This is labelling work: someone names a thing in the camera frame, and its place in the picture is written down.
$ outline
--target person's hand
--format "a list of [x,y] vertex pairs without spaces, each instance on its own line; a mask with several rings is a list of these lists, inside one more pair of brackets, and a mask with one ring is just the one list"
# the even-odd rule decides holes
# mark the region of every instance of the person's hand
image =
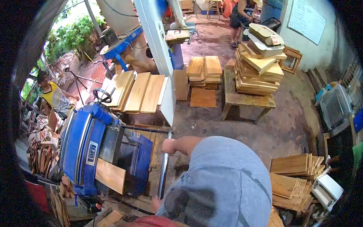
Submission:
[[163,202],[163,200],[158,199],[158,196],[154,196],[151,200],[151,209],[154,213],[156,213],[159,209],[159,207],[161,206],[161,203]]
[[175,139],[164,139],[161,151],[170,155],[175,154],[176,150],[174,149],[174,140]]

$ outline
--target tripod stand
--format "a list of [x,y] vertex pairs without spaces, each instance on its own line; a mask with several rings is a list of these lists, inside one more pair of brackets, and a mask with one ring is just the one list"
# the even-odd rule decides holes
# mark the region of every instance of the tripod stand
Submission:
[[84,105],[84,102],[83,102],[83,99],[82,99],[82,96],[81,96],[81,92],[79,91],[79,87],[78,87],[78,83],[77,83],[77,81],[78,81],[78,82],[80,82],[80,83],[82,84],[82,86],[83,86],[86,90],[87,90],[86,85],[84,85],[84,84],[82,83],[82,81],[80,81],[80,79],[84,79],[84,80],[88,80],[88,81],[92,81],[92,82],[95,82],[95,83],[102,84],[101,82],[98,82],[98,81],[95,81],[95,80],[92,80],[92,79],[88,79],[88,78],[86,78],[86,77],[81,77],[81,76],[75,75],[69,67],[66,67],[66,68],[64,69],[64,71],[65,71],[65,72],[70,72],[70,73],[72,73],[72,74],[73,74],[73,76],[74,76],[74,81],[75,81],[76,86],[77,86],[77,90],[78,90],[79,98],[80,98],[80,99],[81,99],[81,101],[82,101],[82,105]]

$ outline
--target green plants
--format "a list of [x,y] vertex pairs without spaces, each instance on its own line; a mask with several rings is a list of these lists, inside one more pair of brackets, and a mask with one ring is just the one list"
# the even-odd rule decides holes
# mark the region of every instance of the green plants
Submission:
[[[104,18],[97,17],[99,26],[105,24]],[[88,55],[94,54],[90,38],[94,25],[90,16],[84,15],[76,22],[65,27],[59,27],[56,31],[51,30],[48,34],[48,44],[45,46],[45,54],[51,62],[55,62],[62,55],[73,52],[83,60],[88,60],[84,52]]]

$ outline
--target person in black tank top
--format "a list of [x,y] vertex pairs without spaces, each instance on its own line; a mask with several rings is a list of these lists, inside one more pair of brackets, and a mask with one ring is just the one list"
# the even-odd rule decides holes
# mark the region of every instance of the person in black tank top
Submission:
[[231,20],[229,26],[231,30],[231,47],[236,48],[236,35],[238,28],[241,26],[240,22],[244,26],[248,26],[249,23],[253,22],[253,12],[256,3],[260,3],[259,0],[239,0],[232,9]]

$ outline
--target handwheel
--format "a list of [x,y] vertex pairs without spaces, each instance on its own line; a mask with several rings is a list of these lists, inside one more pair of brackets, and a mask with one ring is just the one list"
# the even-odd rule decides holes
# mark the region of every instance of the handwheel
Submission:
[[[106,98],[101,99],[98,96],[98,92],[102,92],[103,94],[106,95]],[[101,88],[96,88],[92,91],[92,94],[98,99],[99,102],[105,102],[105,103],[110,103],[112,102],[112,98],[111,95],[109,93],[107,93],[106,91],[102,90]]]

